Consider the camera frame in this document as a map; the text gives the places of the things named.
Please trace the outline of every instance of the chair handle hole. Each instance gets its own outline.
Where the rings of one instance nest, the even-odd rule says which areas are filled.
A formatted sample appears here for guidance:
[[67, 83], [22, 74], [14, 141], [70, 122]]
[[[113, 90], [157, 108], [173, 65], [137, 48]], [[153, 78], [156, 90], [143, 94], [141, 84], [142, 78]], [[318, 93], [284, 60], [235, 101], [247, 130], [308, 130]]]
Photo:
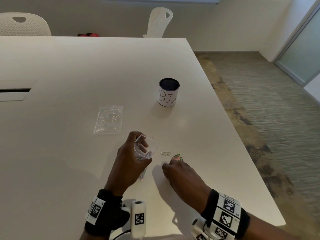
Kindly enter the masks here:
[[17, 23], [24, 23], [27, 20], [25, 17], [13, 17], [12, 19]]

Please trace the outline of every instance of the cable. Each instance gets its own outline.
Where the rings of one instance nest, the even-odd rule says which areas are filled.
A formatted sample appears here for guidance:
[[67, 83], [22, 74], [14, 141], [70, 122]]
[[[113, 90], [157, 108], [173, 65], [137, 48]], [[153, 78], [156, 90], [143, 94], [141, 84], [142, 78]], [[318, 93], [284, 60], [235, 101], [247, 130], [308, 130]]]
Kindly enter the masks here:
[[124, 231], [123, 233], [119, 234], [118, 236], [116, 236], [113, 240], [115, 240], [116, 238], [120, 237], [121, 235], [131, 232], [131, 229]]

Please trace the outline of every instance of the wall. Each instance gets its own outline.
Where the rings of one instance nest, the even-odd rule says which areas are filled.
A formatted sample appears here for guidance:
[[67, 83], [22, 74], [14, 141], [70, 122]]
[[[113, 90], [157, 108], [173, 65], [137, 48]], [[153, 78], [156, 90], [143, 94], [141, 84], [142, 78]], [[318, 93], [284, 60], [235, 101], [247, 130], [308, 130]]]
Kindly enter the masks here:
[[259, 51], [290, 0], [221, 0], [220, 4], [139, 3], [110, 0], [0, 0], [0, 12], [42, 16], [54, 36], [97, 32], [142, 37], [151, 10], [174, 17], [164, 37], [186, 38], [195, 51]]
[[320, 103], [320, 74], [309, 82], [304, 89]]
[[303, 22], [317, 5], [319, 0], [291, 0], [290, 5], [274, 24], [260, 53], [268, 60], [274, 61], [286, 44], [292, 39]]

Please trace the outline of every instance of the white table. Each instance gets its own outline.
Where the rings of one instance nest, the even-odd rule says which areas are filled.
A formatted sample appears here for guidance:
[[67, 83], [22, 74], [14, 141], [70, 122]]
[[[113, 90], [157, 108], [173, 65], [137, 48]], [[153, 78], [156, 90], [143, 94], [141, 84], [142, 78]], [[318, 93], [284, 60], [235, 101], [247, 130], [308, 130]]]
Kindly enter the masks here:
[[[0, 88], [37, 80], [23, 101], [0, 102], [0, 239], [78, 239], [132, 130], [159, 146], [144, 181], [124, 195], [146, 201], [146, 236], [187, 234], [196, 216], [165, 180], [161, 164], [170, 157], [162, 151], [181, 154], [248, 212], [285, 224], [187, 40], [0, 37], [0, 44], [0, 80], [10, 80]], [[180, 82], [172, 108], [157, 102], [165, 77]], [[124, 107], [122, 133], [93, 135], [106, 105]]]

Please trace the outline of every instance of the wristband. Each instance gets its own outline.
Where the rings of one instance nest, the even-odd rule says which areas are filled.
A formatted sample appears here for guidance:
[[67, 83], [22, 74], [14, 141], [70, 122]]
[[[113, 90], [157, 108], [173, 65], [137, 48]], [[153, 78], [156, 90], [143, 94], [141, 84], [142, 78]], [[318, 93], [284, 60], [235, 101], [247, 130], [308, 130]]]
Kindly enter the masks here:
[[101, 189], [93, 199], [86, 215], [85, 231], [92, 236], [107, 237], [111, 231], [123, 227], [130, 213], [121, 209], [122, 196], [114, 196]]
[[223, 239], [241, 239], [250, 223], [250, 216], [238, 200], [215, 190], [211, 190], [201, 216], [206, 220], [204, 231], [208, 235], [215, 233]]

